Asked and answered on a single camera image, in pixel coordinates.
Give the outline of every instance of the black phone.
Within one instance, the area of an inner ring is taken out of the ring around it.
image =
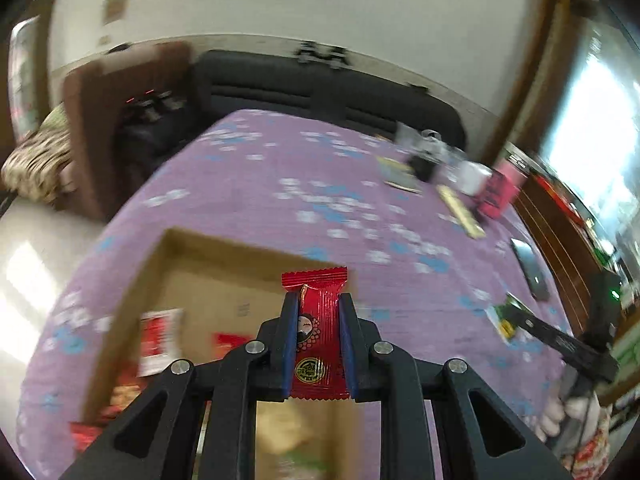
[[[522,240],[511,239],[511,248],[516,254],[520,263],[520,268],[524,272],[524,277],[529,283],[531,295],[540,301],[549,300],[549,289],[546,287],[546,280],[542,274],[542,269],[531,246]]]

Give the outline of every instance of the tile floor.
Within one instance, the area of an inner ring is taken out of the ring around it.
[[[0,218],[0,428],[12,446],[20,384],[40,331],[102,228],[21,198]]]

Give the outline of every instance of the triangular cutout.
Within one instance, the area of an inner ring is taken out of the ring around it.
[[[469,400],[478,420],[484,448],[489,456],[501,456],[524,446],[524,437],[500,416],[481,392],[470,391]]]
[[[113,447],[138,458],[149,453],[151,443],[156,436],[162,411],[166,405],[167,394],[158,393],[140,413],[119,433],[113,441]]]

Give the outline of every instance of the yellow circular logo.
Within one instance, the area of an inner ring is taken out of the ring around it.
[[[324,377],[326,368],[317,357],[305,357],[296,365],[296,377],[303,383],[317,383]]]

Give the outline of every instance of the metal bolt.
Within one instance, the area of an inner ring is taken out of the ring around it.
[[[264,352],[264,349],[266,347],[264,346],[264,343],[262,341],[249,341],[246,345],[244,345],[244,349],[249,353],[249,354],[259,354],[261,352]]]
[[[185,361],[184,359],[180,359],[179,361],[174,361],[174,363],[171,365],[171,371],[176,375],[187,373],[189,371],[189,368],[191,368],[191,365],[189,364],[188,361]]]
[[[394,346],[386,341],[378,341],[373,345],[373,350],[376,354],[391,354],[394,351]]]
[[[462,359],[452,359],[449,361],[449,370],[455,374],[463,374],[467,368],[468,366]]]

